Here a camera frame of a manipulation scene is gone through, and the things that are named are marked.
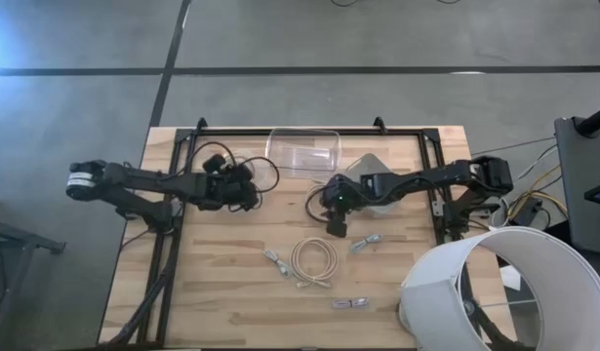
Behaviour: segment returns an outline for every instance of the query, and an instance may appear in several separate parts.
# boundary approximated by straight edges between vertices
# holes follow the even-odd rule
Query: wooden tabletop
[[[436,128],[447,163],[470,158],[463,127]],[[168,170],[175,132],[176,128],[150,130],[142,169]],[[198,144],[211,139],[233,151],[264,154],[266,136],[200,137]],[[216,146],[203,149],[194,169],[216,152],[222,153]],[[340,167],[347,167],[366,153],[376,154],[395,173],[421,170],[418,141],[412,136],[343,136]],[[283,178],[274,191],[265,194],[262,207],[248,213],[199,212],[194,206],[186,207],[168,347],[415,347],[414,338],[399,326],[395,309],[406,274],[435,246],[426,193],[406,196],[380,218],[363,213],[349,216],[347,238],[339,239],[328,235],[324,226],[304,211],[305,193],[313,184],[310,180]],[[462,191],[453,188],[456,198]],[[161,199],[159,194],[141,195]],[[143,230],[142,221],[130,222],[124,240]],[[359,254],[349,252],[353,242],[374,233],[383,234],[384,240]],[[262,254],[271,249],[288,261],[295,243],[309,237],[329,240],[339,252],[340,266],[331,289],[296,288],[297,279],[284,279]],[[100,340],[114,336],[140,304],[153,242],[154,236],[149,234],[120,253]],[[310,250],[303,260],[305,269],[316,271],[324,262],[318,252]],[[468,259],[468,269],[481,305],[505,302],[492,253],[475,250]],[[370,299],[369,307],[331,307],[335,298],[361,296]],[[160,298],[152,314],[149,337],[156,331],[159,306]],[[504,334],[514,338],[507,306],[485,310]]]

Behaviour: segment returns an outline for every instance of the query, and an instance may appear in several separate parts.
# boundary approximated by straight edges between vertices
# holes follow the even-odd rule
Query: gray floor
[[[0,0],[0,67],[162,67],[180,0]],[[195,0],[177,66],[600,64],[596,0]],[[0,218],[39,254],[6,349],[95,342],[124,221],[64,194],[70,162],[140,162],[160,77],[0,77]],[[600,74],[174,77],[162,126],[465,125],[472,152],[600,108]],[[552,141],[495,153],[514,174]],[[557,163],[547,158],[517,189]],[[549,189],[562,198],[561,184]],[[554,220],[560,219],[553,213]]]

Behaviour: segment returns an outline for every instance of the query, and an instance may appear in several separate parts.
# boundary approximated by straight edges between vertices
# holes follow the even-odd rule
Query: black metal frame
[[[42,248],[51,254],[61,254],[65,243],[56,242],[41,235],[18,229],[12,225],[0,222],[0,250],[20,249],[18,263],[13,270],[13,277],[7,287],[3,287],[3,297],[0,301],[0,329],[9,313],[11,306],[20,294],[20,289],[30,265],[35,249]]]
[[[191,159],[190,156],[195,150],[197,138],[199,137],[240,137],[240,136],[269,136],[271,128],[259,128],[259,129],[207,129],[208,124],[205,119],[200,119],[195,129],[177,129],[175,135],[174,149],[172,151],[172,159],[170,161],[169,173],[175,173],[179,168],[180,152],[186,142],[188,142],[186,160]],[[314,128],[315,131],[326,130],[324,128]],[[428,143],[431,143],[434,149],[436,158],[436,166],[444,166],[445,159],[443,156],[443,150],[440,140],[440,135],[435,128],[419,128],[419,129],[388,129],[382,119],[377,117],[374,121],[373,127],[368,128],[340,128],[340,129],[327,129],[329,131],[335,131],[342,137],[346,136],[400,136],[400,137],[416,137],[419,142],[421,164],[424,170],[431,168],[430,157],[428,151]],[[191,165],[186,165],[187,172],[190,172]],[[445,199],[451,201],[453,199],[451,189],[449,186],[445,186],[442,189]],[[435,191],[428,191],[427,198],[431,203],[437,200]],[[166,201],[170,201],[170,197],[165,197]],[[432,223],[434,226],[434,236],[436,238],[436,244],[441,245],[446,242],[445,236],[447,233],[443,232],[440,226],[440,217],[436,216],[433,211],[430,211],[432,216]],[[148,272],[148,280],[146,284],[145,297],[143,302],[138,307],[134,316],[129,321],[132,332],[127,334],[126,337],[122,337],[117,342],[98,344],[95,347],[89,348],[89,350],[150,350],[162,348],[165,344],[165,336],[167,331],[167,324],[169,320],[169,313],[172,302],[172,290],[174,288],[174,277],[176,273],[178,254],[180,248],[180,237],[182,230],[182,223],[184,221],[183,213],[177,217],[178,225],[171,235],[157,235],[154,248],[152,251],[152,258],[150,262],[150,269]],[[166,237],[172,238],[170,246],[169,256],[165,267],[161,272],[159,268],[161,266],[162,252]],[[472,299],[472,289],[470,286],[470,280],[468,277],[468,271],[466,266],[462,270],[461,276],[462,282],[462,297],[464,299]],[[150,323],[150,310],[158,295],[163,293],[159,323],[154,341],[148,341],[148,329]],[[475,329],[479,330],[477,323],[471,320],[471,323]],[[135,329],[138,329],[137,339],[135,343],[128,343],[131,339]]]

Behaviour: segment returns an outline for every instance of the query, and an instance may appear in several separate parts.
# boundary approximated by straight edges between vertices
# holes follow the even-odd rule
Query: white lamp shade
[[[490,350],[470,325],[456,283],[476,246],[521,272],[538,300],[539,351],[600,350],[600,278],[563,242],[532,228],[505,227],[438,246],[410,271],[401,312],[427,351]]]

